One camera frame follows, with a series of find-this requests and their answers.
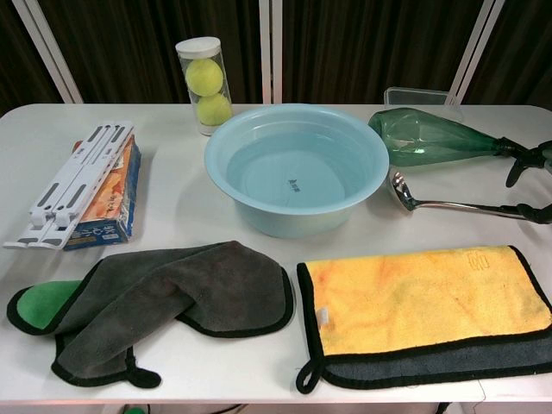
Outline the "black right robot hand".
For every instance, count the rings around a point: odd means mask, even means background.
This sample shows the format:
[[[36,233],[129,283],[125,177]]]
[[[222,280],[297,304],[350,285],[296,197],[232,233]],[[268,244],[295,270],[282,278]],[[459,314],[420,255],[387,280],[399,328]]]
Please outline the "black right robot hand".
[[[515,153],[516,159],[506,179],[508,188],[514,186],[527,168],[543,168],[552,175],[552,141],[546,141],[532,149],[522,149]],[[552,204],[536,209],[528,204],[518,204],[519,213],[528,221],[539,224],[552,223]]]

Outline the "stainless steel ladle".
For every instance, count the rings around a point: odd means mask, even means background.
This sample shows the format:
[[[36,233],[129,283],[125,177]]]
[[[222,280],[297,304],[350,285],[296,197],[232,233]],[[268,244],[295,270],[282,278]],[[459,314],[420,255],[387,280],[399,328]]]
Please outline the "stainless steel ladle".
[[[399,171],[391,170],[387,176],[387,183],[391,194],[408,211],[414,211],[415,209],[424,207],[468,211],[526,220],[526,217],[524,217],[515,206],[488,206],[481,204],[462,204],[447,201],[416,199],[412,196],[410,188],[406,184],[405,176]]]

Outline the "yellow and grey microfibre towel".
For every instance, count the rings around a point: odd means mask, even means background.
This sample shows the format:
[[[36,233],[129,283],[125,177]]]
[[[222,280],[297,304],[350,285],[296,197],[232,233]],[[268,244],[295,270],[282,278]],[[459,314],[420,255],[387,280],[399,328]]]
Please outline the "yellow and grey microfibre towel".
[[[512,245],[298,264],[320,380],[373,390],[552,373],[552,303]]]

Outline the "green plastic spray bottle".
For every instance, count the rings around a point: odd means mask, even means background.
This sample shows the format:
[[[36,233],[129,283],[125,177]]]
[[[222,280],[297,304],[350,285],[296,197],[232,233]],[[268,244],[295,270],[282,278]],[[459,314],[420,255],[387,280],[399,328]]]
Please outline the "green plastic spray bottle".
[[[552,141],[528,149],[506,137],[486,133],[412,108],[375,113],[368,125],[380,136],[393,166],[423,166],[482,156],[505,156],[523,166],[552,158]]]

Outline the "clear plastic container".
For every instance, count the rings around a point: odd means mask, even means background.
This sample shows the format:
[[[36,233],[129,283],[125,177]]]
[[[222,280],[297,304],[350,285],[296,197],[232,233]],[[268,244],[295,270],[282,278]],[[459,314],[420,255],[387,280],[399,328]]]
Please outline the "clear plastic container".
[[[384,91],[383,99],[386,110],[414,108],[451,121],[464,121],[456,96],[447,91],[389,87]]]

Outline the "light blue plastic basin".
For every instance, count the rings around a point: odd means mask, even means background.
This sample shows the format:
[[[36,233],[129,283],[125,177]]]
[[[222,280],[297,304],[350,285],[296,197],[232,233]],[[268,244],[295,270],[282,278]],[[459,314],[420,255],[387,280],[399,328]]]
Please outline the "light blue plastic basin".
[[[335,229],[383,184],[389,155],[354,116],[312,104],[248,110],[204,150],[213,183],[260,232],[301,238]]]

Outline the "yellow-green tennis ball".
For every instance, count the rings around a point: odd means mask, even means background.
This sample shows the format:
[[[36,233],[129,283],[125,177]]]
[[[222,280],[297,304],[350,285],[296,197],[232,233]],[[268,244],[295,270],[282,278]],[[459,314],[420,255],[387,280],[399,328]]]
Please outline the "yellow-green tennis ball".
[[[193,60],[185,70],[189,89],[200,97],[209,97],[223,87],[223,72],[212,59]]]
[[[221,93],[201,97],[197,104],[198,119],[203,125],[217,126],[233,116],[230,101]]]

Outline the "grey and green microfibre towel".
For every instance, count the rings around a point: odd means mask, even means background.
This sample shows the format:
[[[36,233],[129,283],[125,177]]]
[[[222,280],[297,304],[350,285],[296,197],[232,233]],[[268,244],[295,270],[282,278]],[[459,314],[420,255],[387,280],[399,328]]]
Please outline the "grey and green microfibre towel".
[[[134,347],[166,323],[235,339],[282,329],[292,313],[285,269],[237,241],[113,254],[80,280],[29,286],[7,306],[20,331],[54,337],[51,368],[65,382],[146,389],[161,378],[137,365]]]

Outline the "clear tennis ball tube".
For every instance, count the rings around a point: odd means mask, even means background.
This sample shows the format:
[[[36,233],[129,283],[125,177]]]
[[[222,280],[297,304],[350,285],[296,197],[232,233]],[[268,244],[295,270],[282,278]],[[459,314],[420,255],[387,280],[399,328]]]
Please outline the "clear tennis ball tube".
[[[226,76],[225,65],[223,62],[221,41],[218,38],[212,37],[212,36],[191,38],[177,43],[175,45],[175,49],[179,58],[179,63],[180,63],[182,72],[184,74],[184,78],[185,78],[185,70],[193,60],[212,59],[221,67],[223,72],[223,87],[218,93],[223,94],[230,101],[231,108],[232,108],[232,102],[231,102],[231,97],[229,93],[229,84]],[[198,95],[195,95],[189,89],[186,81],[185,81],[185,84],[189,93],[189,98],[191,100],[191,105],[194,111],[194,116],[196,118],[199,132],[202,135],[211,135],[216,129],[218,129],[223,124],[217,125],[217,126],[207,126],[207,125],[203,125],[199,121],[198,114],[197,114],[197,104],[201,97]]]

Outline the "blue and orange carton box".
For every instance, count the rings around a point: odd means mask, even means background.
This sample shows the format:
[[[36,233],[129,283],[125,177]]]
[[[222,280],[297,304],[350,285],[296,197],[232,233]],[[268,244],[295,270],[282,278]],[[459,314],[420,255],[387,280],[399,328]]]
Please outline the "blue and orange carton box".
[[[130,138],[64,246],[65,251],[128,242],[133,234],[141,151]]]

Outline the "dark brown curtain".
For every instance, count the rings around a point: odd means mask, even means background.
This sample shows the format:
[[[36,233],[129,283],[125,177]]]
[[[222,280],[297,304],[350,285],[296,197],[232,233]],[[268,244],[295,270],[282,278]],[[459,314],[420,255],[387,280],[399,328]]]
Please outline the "dark brown curtain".
[[[185,104],[175,46],[215,36],[232,101],[262,100],[259,0],[38,0],[88,104]],[[379,104],[447,90],[483,0],[283,0],[287,103]],[[11,0],[0,0],[0,116],[62,100]],[[552,110],[552,0],[506,0],[466,104]]]

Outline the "white folding laptop stand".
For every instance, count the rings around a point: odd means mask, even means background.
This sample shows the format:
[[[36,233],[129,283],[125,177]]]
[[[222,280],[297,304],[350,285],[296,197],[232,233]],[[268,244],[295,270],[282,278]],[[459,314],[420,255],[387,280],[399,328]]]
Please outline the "white folding laptop stand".
[[[28,210],[28,224],[7,249],[61,250],[120,158],[132,122],[102,122],[84,138]]]

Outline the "white slanted frame post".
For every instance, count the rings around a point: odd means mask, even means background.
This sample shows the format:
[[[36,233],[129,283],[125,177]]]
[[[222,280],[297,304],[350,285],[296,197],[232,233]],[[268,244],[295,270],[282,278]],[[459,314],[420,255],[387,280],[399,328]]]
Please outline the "white slanted frame post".
[[[65,104],[84,102],[38,0],[12,0],[22,23]]]
[[[445,104],[461,104],[505,3],[506,0],[483,0]]]

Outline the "white upright frame post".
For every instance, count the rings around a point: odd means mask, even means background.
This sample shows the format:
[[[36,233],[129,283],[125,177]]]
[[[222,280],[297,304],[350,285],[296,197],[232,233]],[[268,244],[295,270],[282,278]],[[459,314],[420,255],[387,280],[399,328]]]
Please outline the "white upright frame post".
[[[283,0],[259,0],[263,104],[283,103]]]

